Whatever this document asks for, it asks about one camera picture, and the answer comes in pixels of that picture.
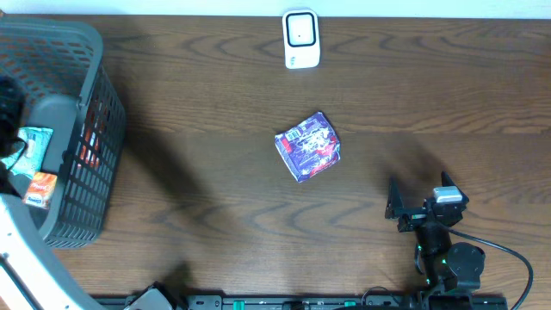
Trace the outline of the purple snack package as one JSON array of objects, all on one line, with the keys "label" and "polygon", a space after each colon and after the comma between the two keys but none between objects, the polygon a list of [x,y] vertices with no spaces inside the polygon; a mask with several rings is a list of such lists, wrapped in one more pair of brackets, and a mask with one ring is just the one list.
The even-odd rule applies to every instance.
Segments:
[{"label": "purple snack package", "polygon": [[297,183],[332,167],[341,158],[340,140],[321,111],[277,134],[275,147]]}]

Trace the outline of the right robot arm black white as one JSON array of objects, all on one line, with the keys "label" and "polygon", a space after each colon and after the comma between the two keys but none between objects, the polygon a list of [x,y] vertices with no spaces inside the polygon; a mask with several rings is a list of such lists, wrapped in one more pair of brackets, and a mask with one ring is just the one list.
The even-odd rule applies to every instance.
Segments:
[{"label": "right robot arm black white", "polygon": [[480,288],[486,254],[478,246],[450,237],[450,228],[463,219],[468,197],[441,173],[442,185],[418,208],[408,208],[394,179],[389,182],[385,218],[397,221],[401,233],[413,232],[417,245],[414,262],[426,276],[427,288],[412,297],[418,309],[473,309],[473,291]]}]

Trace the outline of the teal snack packet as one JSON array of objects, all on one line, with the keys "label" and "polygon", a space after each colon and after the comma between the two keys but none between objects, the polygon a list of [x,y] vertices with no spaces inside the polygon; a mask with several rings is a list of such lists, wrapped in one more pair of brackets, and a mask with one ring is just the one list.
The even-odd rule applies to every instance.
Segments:
[{"label": "teal snack packet", "polygon": [[15,145],[1,161],[14,176],[34,177],[42,166],[53,130],[47,127],[21,127]]}]

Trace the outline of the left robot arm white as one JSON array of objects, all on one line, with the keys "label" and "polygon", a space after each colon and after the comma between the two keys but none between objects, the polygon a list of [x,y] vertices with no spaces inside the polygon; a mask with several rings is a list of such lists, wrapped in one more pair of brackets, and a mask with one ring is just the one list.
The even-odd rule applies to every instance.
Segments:
[{"label": "left robot arm white", "polygon": [[35,229],[1,165],[1,297],[11,309],[102,309]]}]

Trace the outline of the small orange white packet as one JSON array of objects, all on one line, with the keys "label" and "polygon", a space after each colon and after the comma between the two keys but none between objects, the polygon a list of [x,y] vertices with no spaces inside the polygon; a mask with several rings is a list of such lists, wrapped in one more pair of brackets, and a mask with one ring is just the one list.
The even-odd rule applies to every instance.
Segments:
[{"label": "small orange white packet", "polygon": [[35,208],[48,210],[55,190],[57,176],[45,172],[36,172],[22,202]]}]

